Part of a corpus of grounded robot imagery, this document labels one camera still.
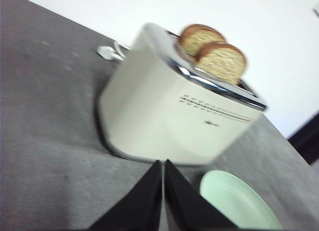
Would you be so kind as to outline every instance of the gray countertop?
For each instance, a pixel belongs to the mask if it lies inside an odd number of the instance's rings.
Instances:
[[[116,63],[95,50],[111,44],[26,0],[1,0],[1,230],[88,227],[150,167],[102,141],[95,104]],[[265,117],[213,163],[179,169],[195,188],[208,170],[231,172],[284,228],[319,227],[319,176]]]

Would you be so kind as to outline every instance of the green plate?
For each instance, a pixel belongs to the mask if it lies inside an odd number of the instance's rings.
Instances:
[[[208,171],[200,182],[200,194],[239,228],[283,229],[262,198],[230,173]]]

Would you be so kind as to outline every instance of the toaster logo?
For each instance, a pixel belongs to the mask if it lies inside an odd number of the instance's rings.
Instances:
[[[216,127],[220,126],[218,124],[215,124],[215,123],[211,122],[210,120],[205,120],[204,123],[207,124],[207,125],[213,125],[213,126],[216,126]]]

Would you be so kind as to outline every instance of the bread slice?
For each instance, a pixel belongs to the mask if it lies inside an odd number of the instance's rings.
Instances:
[[[238,84],[246,67],[246,58],[233,45],[210,42],[197,53],[195,65],[229,83]]]
[[[178,40],[179,44],[190,55],[196,55],[205,43],[211,41],[226,42],[226,39],[215,29],[200,24],[186,27]]]

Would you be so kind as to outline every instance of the toaster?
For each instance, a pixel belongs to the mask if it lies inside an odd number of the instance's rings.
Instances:
[[[177,39],[147,23],[99,97],[106,143],[123,158],[207,164],[266,109],[244,81],[196,68]]]

